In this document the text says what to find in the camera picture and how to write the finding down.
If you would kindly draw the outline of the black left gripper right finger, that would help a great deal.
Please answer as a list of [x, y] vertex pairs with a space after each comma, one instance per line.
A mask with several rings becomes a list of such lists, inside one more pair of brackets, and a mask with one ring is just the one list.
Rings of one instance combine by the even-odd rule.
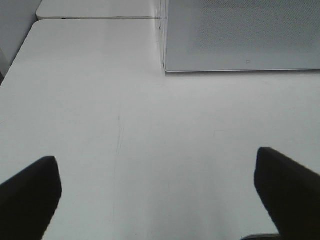
[[320, 176], [270, 147], [258, 149], [255, 189], [284, 240], [320, 238]]

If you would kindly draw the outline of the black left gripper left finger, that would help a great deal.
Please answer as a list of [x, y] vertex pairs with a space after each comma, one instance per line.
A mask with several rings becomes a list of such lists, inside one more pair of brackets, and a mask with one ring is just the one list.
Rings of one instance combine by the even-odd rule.
[[0, 238], [41, 240], [62, 195], [57, 160], [45, 156], [0, 185]]

